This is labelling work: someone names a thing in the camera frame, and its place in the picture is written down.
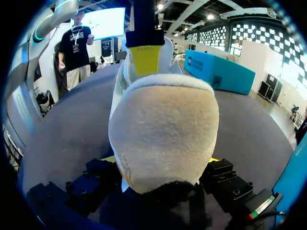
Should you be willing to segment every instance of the lanyard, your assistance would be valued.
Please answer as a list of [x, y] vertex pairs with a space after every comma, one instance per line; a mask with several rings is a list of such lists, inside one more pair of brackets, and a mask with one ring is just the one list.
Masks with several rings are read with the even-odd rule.
[[73, 39], [75, 39], [75, 46], [77, 45], [77, 40], [79, 39], [79, 32], [77, 33], [77, 36], [75, 36], [75, 34], [72, 32], [72, 36], [73, 36]]

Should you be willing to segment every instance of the badge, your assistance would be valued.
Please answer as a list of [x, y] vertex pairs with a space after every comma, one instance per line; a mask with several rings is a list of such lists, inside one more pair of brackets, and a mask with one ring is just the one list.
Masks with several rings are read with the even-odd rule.
[[73, 53], [78, 53], [79, 52], [79, 44], [72, 45], [72, 51], [73, 51]]

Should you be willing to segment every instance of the teal light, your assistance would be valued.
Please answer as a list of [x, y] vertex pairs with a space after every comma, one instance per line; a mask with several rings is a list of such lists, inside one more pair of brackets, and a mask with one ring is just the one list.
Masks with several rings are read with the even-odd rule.
[[62, 2], [60, 5], [58, 5], [58, 6], [54, 9], [54, 11], [56, 11], [57, 8], [59, 8], [60, 6], [64, 5], [65, 3], [69, 2], [69, 1], [72, 1], [72, 0], [67, 0], [67, 1]]
[[37, 33], [37, 29], [35, 29], [35, 33], [34, 33], [35, 39], [37, 39], [38, 41], [42, 41], [45, 39], [45, 37], [39, 38], [36, 33]]

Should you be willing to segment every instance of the man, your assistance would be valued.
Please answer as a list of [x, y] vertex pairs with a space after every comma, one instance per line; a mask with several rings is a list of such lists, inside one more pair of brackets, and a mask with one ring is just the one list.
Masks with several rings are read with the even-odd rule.
[[84, 11], [79, 11], [74, 16], [74, 25], [63, 35], [59, 46], [59, 69], [66, 67], [69, 91], [91, 74], [86, 44], [92, 45], [94, 36], [89, 27], [81, 24], [83, 17]]

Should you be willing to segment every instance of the display screen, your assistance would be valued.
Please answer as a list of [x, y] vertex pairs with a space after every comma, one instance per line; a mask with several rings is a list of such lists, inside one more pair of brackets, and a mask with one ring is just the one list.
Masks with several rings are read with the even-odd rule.
[[82, 25], [91, 29], [94, 40], [124, 34], [125, 8], [112, 8], [89, 12], [84, 15]]

